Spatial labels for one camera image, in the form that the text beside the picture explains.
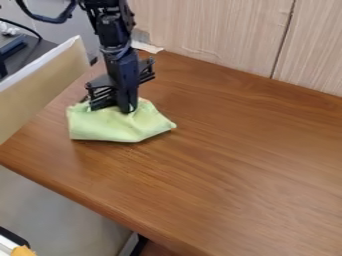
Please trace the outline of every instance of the black cable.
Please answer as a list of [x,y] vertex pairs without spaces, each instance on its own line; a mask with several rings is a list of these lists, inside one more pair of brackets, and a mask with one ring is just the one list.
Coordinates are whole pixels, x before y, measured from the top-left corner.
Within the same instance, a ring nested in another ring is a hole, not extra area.
[[17,27],[20,27],[20,28],[22,28],[22,29],[25,29],[25,30],[31,32],[32,34],[36,35],[36,36],[38,37],[38,40],[39,40],[39,41],[43,40],[43,37],[42,37],[38,32],[34,31],[33,29],[31,29],[31,28],[29,28],[29,27],[26,27],[26,26],[24,26],[24,25],[21,25],[21,24],[19,24],[19,23],[16,23],[16,22],[14,22],[14,21],[7,20],[7,19],[4,19],[4,18],[0,18],[0,21],[3,21],[3,22],[6,22],[6,23],[9,23],[9,24],[12,24],[12,25],[17,26]]
[[30,12],[30,10],[27,8],[24,0],[15,0],[15,1],[19,5],[20,9],[24,13],[26,13],[26,15],[28,15],[30,18],[32,18],[34,20],[39,20],[42,22],[53,23],[53,24],[62,24],[64,22],[66,22],[67,19],[71,18],[72,12],[75,10],[75,8],[77,6],[76,0],[70,0],[69,5],[65,8],[65,10],[60,15],[58,15],[58,17],[50,18],[50,17],[46,17],[43,15],[34,14],[34,13]]

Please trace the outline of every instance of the wooden table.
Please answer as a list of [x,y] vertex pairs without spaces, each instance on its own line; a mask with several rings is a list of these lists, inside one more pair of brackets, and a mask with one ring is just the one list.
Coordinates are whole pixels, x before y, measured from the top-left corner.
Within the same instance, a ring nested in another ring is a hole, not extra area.
[[342,99],[161,53],[141,96],[178,129],[74,142],[95,65],[0,148],[11,170],[181,255],[342,253]]

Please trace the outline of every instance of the green cloth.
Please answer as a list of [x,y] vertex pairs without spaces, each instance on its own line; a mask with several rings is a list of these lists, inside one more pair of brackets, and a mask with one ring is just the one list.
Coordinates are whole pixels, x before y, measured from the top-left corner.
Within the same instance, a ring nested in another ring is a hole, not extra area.
[[90,111],[89,102],[84,102],[69,107],[67,118],[74,140],[140,142],[177,127],[150,101],[141,98],[137,110],[128,115],[118,107]]

